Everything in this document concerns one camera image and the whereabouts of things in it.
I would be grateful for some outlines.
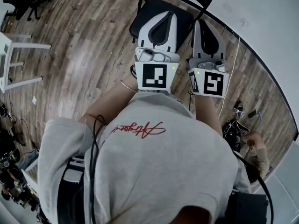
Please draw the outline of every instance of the person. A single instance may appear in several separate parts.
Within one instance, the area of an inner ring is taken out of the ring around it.
[[[267,147],[258,132],[249,133],[242,138],[247,141],[247,152],[244,160],[251,164],[252,168],[260,174],[261,178],[266,177],[270,168],[270,162],[267,156]],[[249,174],[249,181],[252,185],[258,183],[257,178]]]
[[[196,118],[172,95],[138,92],[130,74],[78,121],[49,120],[38,163],[40,203],[49,221],[60,219],[59,185],[77,156],[85,160],[84,197],[76,200],[82,200],[86,224],[207,224],[223,217],[232,189],[251,193],[251,187],[222,137],[212,98],[195,96],[195,105]]]
[[[17,162],[12,163],[9,162],[9,167],[5,168],[2,167],[0,171],[0,183],[2,184],[1,187],[1,195],[2,197],[9,201],[10,200],[10,190],[14,189],[15,185],[14,182],[25,182],[25,178],[23,173],[21,172],[22,169],[26,169],[33,163],[39,155],[38,149],[34,149],[28,153],[25,153],[23,157]]]

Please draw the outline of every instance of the white table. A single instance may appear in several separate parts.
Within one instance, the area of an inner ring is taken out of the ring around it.
[[[11,38],[15,37],[31,38],[30,35],[4,34],[0,32],[0,89],[3,93],[8,89],[12,89],[24,84],[39,82],[43,79],[42,77],[34,77],[29,80],[22,80],[10,84],[8,83],[9,68],[24,65],[24,62],[11,63],[11,56],[14,48],[51,48],[51,45],[47,44],[13,42]]]

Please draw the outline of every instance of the red cursive text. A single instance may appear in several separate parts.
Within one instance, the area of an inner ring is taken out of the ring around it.
[[[145,125],[145,127],[137,126],[137,124],[135,122],[132,123],[131,125],[117,125],[111,131],[110,134],[115,133],[116,131],[124,131],[124,132],[136,133],[136,136],[137,136],[141,133],[141,138],[144,139],[148,135],[158,135],[158,134],[164,133],[166,131],[166,129],[158,127],[162,123],[163,122],[160,122],[152,128],[150,128],[149,122]]]

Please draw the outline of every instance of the white t-shirt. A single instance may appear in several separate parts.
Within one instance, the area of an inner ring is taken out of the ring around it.
[[[85,153],[88,193],[90,150],[86,150],[92,140],[89,128],[73,120],[47,123],[38,186],[42,209],[53,224],[59,183],[72,156]],[[167,224],[188,205],[209,211],[214,223],[224,216],[233,188],[251,192],[246,170],[228,143],[164,94],[137,93],[106,126],[98,144],[103,146],[94,183],[97,223],[118,216],[114,223]]]

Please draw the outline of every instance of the white table frame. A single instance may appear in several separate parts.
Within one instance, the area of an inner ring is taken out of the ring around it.
[[[34,82],[42,81],[42,77],[35,77],[28,80],[22,80],[19,82],[8,83],[9,68],[15,66],[22,66],[24,62],[11,62],[11,57],[14,48],[40,48],[40,49],[50,49],[51,45],[48,44],[39,44],[39,43],[27,43],[27,42],[13,42],[12,38],[31,38],[31,35],[22,35],[22,34],[4,34],[0,32],[0,47],[3,50],[0,50],[0,55],[5,56],[3,77],[0,77],[0,89],[4,93],[8,89],[12,89],[21,85],[30,84]],[[7,52],[4,52],[4,44],[8,46]]]

